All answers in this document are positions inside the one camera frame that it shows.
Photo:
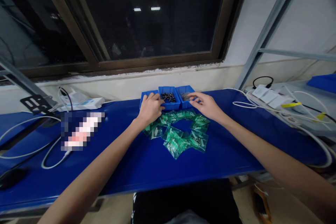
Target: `computer mouse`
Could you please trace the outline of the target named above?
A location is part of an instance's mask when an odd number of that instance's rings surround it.
[[[16,185],[28,173],[27,169],[11,169],[0,176],[0,190],[6,190]]]

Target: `blue plastic bin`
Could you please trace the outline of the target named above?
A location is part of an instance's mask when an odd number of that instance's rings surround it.
[[[314,76],[307,85],[336,93],[336,74]]]
[[[162,106],[165,107],[165,110],[178,110],[180,108],[181,99],[175,87],[159,87],[160,96],[163,93],[173,93],[176,101],[175,103],[164,103]]]
[[[180,97],[181,103],[182,103],[182,109],[187,109],[189,107],[193,107],[189,101],[183,101],[183,98],[181,96],[181,94],[183,93],[192,93],[195,92],[195,90],[191,87],[191,86],[181,86],[176,88],[176,91],[178,92],[178,95]]]
[[[149,96],[151,93],[157,94],[158,92],[159,91],[157,91],[157,90],[151,90],[151,91],[142,92],[141,93],[141,100],[140,100],[139,109],[141,108],[141,103],[142,103],[142,99],[144,98],[144,95]]]

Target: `window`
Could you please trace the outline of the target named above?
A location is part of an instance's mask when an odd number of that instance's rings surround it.
[[[29,77],[219,62],[239,6],[238,0],[0,2],[0,53]]]
[[[51,0],[0,0],[0,40],[18,69],[86,62]]]

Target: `yellow tape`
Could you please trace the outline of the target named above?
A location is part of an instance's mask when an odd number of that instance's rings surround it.
[[[325,118],[325,116],[326,116],[325,113],[322,112],[321,114],[317,115],[316,117],[317,117],[319,120],[322,121],[322,120]]]
[[[289,103],[289,104],[282,104],[281,107],[295,107],[297,105],[302,105],[302,103]]]

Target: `person's left hand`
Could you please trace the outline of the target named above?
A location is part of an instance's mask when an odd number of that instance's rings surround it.
[[[161,115],[161,111],[165,109],[165,107],[161,106],[164,102],[164,100],[160,99],[160,94],[158,93],[155,95],[154,93],[150,93],[148,97],[144,95],[137,118],[148,126]]]

